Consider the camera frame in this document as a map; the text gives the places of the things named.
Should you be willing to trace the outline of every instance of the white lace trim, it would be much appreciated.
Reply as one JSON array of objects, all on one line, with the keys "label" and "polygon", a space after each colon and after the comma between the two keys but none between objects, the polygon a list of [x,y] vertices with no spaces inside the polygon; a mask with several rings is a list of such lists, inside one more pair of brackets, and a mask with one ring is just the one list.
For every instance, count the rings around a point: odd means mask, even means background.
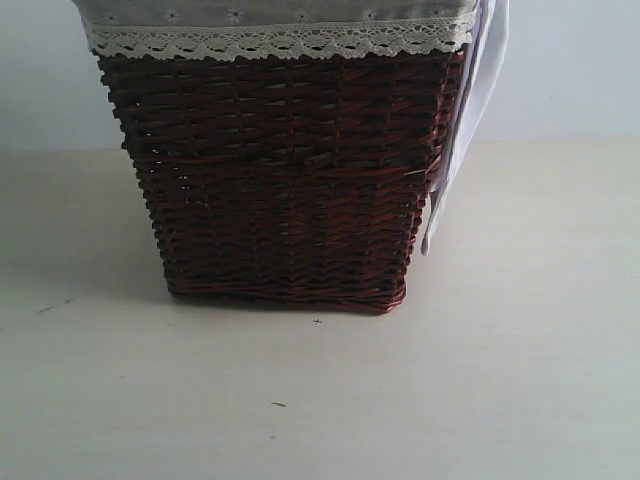
[{"label": "white lace trim", "polygon": [[454,52],[471,42],[475,12],[452,18],[251,27],[124,27],[84,22],[89,47],[105,56],[233,61],[266,58],[362,58],[368,53]]}]

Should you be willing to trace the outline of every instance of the wicker basket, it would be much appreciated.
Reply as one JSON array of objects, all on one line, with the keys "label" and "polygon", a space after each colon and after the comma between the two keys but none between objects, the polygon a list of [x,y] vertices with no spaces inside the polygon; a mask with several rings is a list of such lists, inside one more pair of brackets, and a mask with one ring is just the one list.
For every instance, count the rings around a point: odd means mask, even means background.
[{"label": "wicker basket", "polygon": [[99,58],[170,292],[398,305],[463,60]]}]

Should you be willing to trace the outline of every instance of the white wall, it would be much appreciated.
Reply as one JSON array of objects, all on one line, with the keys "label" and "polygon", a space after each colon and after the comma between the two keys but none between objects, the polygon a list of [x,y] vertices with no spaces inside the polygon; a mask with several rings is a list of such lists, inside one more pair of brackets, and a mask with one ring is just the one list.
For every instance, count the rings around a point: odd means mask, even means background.
[{"label": "white wall", "polygon": [[[71,1],[2,3],[0,149],[117,148]],[[640,135],[638,18],[637,0],[512,0],[507,61],[479,138]]]}]

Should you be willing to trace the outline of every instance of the table surface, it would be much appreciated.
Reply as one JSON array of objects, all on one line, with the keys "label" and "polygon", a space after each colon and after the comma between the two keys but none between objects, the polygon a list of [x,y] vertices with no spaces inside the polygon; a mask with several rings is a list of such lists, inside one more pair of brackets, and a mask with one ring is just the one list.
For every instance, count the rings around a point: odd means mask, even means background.
[{"label": "table surface", "polygon": [[0,479],[640,478],[640,141],[476,145],[383,317],[175,304],[122,152],[1,156]]}]

